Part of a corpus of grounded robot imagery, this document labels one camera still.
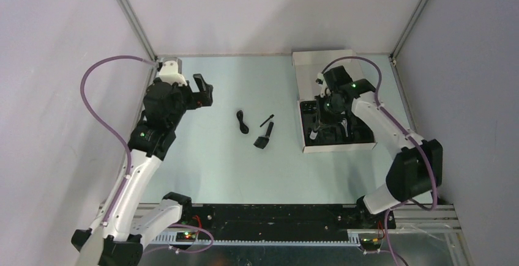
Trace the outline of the black silver hair clipper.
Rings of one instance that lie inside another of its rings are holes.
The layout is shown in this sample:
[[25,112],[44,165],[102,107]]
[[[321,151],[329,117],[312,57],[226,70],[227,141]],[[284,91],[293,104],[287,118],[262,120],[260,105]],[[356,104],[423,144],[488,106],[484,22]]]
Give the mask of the black silver hair clipper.
[[341,125],[343,127],[344,137],[348,138],[349,137],[348,120],[347,119],[342,119]]

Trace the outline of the white cardboard kit box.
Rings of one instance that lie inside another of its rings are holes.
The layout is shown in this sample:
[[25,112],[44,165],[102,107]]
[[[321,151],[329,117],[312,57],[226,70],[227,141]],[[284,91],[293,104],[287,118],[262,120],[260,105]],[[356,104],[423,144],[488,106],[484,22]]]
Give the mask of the white cardboard kit box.
[[372,144],[340,144],[333,146],[307,147],[304,144],[301,114],[299,111],[299,102],[313,101],[319,95],[320,87],[316,83],[317,74],[321,72],[325,66],[333,60],[344,56],[355,56],[357,53],[353,50],[326,50],[326,51],[300,51],[292,54],[293,66],[296,71],[296,82],[298,89],[298,98],[296,101],[296,114],[299,119],[299,133],[302,144],[303,153],[318,152],[346,152],[354,150],[372,150],[376,143]]

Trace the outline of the small white oil bottle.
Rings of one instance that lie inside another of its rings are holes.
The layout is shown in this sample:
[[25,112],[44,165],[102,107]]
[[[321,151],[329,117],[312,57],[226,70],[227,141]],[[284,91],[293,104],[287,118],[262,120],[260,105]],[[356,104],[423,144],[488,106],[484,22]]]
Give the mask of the small white oil bottle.
[[316,131],[311,131],[309,138],[310,138],[311,140],[315,140],[316,137],[317,137],[317,134],[318,134],[318,133],[317,133]]

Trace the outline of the black cylindrical trimmer body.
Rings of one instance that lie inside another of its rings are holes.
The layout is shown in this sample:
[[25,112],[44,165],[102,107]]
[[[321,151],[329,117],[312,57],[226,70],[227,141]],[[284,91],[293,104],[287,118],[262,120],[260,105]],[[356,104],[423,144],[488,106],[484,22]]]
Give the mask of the black cylindrical trimmer body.
[[272,133],[272,130],[273,130],[273,127],[274,127],[274,122],[269,122],[269,125],[267,127],[267,132],[265,134],[265,136],[267,138],[269,138],[271,136],[271,133]]

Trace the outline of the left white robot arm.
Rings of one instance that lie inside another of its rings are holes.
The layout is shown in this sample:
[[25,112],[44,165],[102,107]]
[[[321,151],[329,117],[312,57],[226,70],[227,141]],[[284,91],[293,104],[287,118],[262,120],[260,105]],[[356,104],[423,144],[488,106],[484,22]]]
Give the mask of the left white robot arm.
[[168,193],[141,218],[135,213],[152,176],[163,163],[175,131],[188,110],[213,103],[213,85],[199,73],[192,91],[182,75],[159,75],[146,89],[143,110],[124,144],[127,159],[116,184],[89,229],[75,231],[72,245],[79,251],[77,265],[138,265],[144,249],[172,224],[193,221],[191,198]]

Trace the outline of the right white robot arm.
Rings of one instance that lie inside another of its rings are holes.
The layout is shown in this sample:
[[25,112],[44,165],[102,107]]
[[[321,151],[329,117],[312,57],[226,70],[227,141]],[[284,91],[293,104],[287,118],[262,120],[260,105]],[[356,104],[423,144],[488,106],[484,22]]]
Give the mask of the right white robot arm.
[[402,124],[385,108],[377,88],[367,79],[353,80],[340,65],[320,73],[325,114],[351,115],[372,131],[376,143],[388,151],[392,164],[383,185],[359,198],[356,220],[371,228],[381,219],[381,212],[426,192],[437,201],[442,183],[442,145],[436,139],[427,141]]

